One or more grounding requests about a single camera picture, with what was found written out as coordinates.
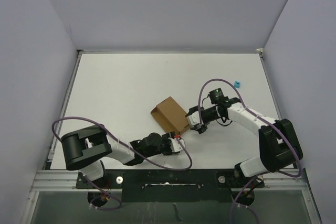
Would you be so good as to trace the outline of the small blue cube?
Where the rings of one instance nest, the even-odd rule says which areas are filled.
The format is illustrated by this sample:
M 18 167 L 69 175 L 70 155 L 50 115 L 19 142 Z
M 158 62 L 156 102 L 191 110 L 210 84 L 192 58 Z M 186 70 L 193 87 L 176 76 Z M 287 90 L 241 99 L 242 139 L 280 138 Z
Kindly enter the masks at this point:
M 235 81 L 234 82 L 234 87 L 235 88 L 240 88 L 240 82 L 239 81 Z

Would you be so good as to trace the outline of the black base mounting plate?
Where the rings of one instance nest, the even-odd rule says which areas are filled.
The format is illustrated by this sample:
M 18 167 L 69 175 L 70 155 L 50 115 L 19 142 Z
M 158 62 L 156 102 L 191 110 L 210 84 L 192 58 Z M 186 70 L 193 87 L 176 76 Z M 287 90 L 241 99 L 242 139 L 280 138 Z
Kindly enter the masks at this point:
M 248 184 L 233 169 L 190 169 L 171 171 L 163 169 L 108 169 L 94 184 L 110 192 L 119 191 L 123 203 L 136 202 L 199 202 L 230 203 L 244 192 L 238 201 L 251 205 L 254 189 L 263 188 L 262 178 Z

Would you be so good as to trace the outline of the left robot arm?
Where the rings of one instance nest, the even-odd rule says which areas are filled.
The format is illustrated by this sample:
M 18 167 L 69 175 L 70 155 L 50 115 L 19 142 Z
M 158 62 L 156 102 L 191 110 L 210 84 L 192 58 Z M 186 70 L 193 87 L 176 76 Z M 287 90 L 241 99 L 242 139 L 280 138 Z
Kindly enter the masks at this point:
M 70 132 L 62 136 L 60 142 L 66 169 L 82 172 L 95 188 L 102 187 L 107 181 L 104 157 L 125 166 L 135 166 L 143 163 L 145 157 L 178 154 L 184 147 L 184 141 L 178 140 L 173 132 L 151 133 L 123 146 L 120 142 L 110 142 L 107 133 L 96 125 Z

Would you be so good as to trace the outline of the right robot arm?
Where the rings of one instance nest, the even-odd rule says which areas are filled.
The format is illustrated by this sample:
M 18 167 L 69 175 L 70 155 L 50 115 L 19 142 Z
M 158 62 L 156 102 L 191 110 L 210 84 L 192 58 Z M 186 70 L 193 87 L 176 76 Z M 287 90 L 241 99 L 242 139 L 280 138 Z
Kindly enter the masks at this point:
M 279 172 L 281 169 L 302 160 L 303 151 L 291 121 L 276 120 L 244 106 L 240 98 L 223 95 L 220 88 L 208 94 L 212 107 L 202 105 L 189 109 L 186 118 L 191 130 L 199 134 L 207 130 L 209 123 L 222 120 L 240 124 L 258 139 L 259 155 L 235 165 L 234 182 L 244 187 L 252 178 L 265 173 Z

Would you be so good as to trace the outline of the brown cardboard box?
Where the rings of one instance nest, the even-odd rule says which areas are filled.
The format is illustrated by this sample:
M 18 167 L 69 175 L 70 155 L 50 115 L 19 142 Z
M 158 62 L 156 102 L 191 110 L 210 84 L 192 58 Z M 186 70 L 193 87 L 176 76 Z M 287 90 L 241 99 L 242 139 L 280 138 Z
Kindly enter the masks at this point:
M 182 135 L 190 129 L 187 112 L 172 97 L 157 104 L 150 114 L 165 133 Z

